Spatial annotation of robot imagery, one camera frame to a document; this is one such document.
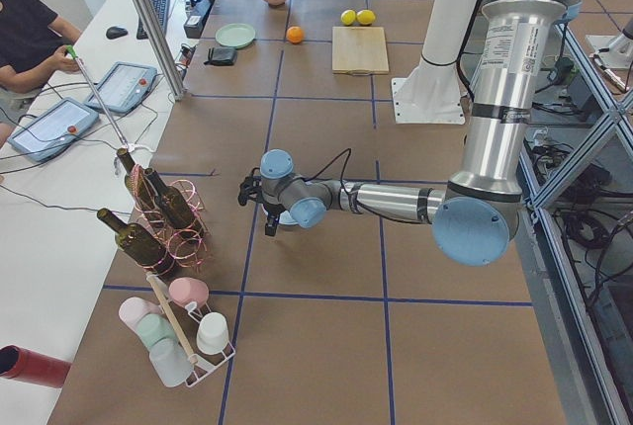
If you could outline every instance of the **red cup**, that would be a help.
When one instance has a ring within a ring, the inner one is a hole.
[[[18,346],[0,349],[0,378],[61,388],[70,363]]]

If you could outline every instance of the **computer mouse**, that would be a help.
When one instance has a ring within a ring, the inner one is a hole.
[[[122,27],[110,27],[106,30],[106,38],[108,40],[114,40],[116,38],[124,37],[128,34],[128,30]]]

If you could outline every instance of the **cutting board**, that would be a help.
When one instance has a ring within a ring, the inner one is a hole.
[[[332,27],[332,72],[387,74],[387,44],[382,27]]]

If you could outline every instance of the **person's hand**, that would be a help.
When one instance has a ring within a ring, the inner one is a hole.
[[[62,45],[48,58],[54,70],[64,72],[77,72],[79,66],[74,59],[66,57],[66,46]]]

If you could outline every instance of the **dark glass bottle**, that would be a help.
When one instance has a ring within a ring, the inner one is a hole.
[[[167,186],[153,168],[145,168],[145,177],[154,188],[156,192],[154,202],[169,225],[180,230],[180,235],[185,239],[205,235],[205,228],[177,188]]]
[[[97,211],[97,218],[117,233],[115,242],[119,248],[146,271],[170,278],[180,267],[167,249],[142,225],[125,223],[106,208]]]
[[[144,171],[141,168],[138,172],[137,189],[135,193],[132,186],[131,175],[136,163],[126,148],[119,148],[117,150],[117,157],[121,160],[121,164],[126,169],[126,188],[128,188],[128,191],[135,199],[136,205],[143,212],[154,232],[159,231],[164,227],[165,222],[154,203],[154,193],[145,179]]]

